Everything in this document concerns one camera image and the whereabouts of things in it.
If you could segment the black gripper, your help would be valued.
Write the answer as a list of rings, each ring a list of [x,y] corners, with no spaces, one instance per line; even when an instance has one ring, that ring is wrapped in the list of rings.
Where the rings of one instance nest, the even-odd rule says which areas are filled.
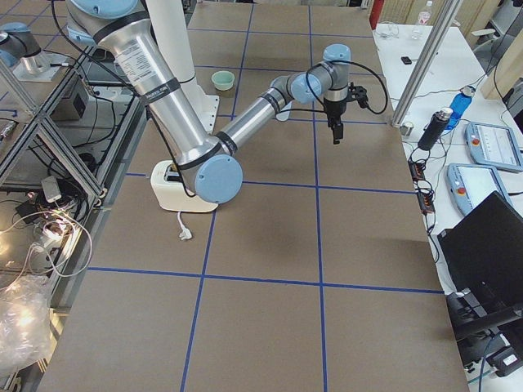
[[[339,145],[344,137],[342,115],[346,112],[346,100],[324,99],[324,112],[327,115],[328,126],[332,131],[333,144]]]

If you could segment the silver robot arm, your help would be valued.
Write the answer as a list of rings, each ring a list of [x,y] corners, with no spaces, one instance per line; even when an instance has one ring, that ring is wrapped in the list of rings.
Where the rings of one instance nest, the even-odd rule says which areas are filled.
[[[269,120],[323,96],[333,141],[343,138],[341,116],[349,92],[351,50],[324,49],[323,59],[303,73],[275,79],[270,88],[217,134],[203,122],[209,100],[192,81],[194,64],[182,5],[178,1],[68,1],[69,34],[110,51],[144,106],[173,143],[186,188],[202,200],[222,204],[240,190],[243,171],[235,159]]]
[[[51,66],[51,57],[21,22],[1,26],[1,60],[14,68],[13,74],[21,82],[51,82],[59,71]]]

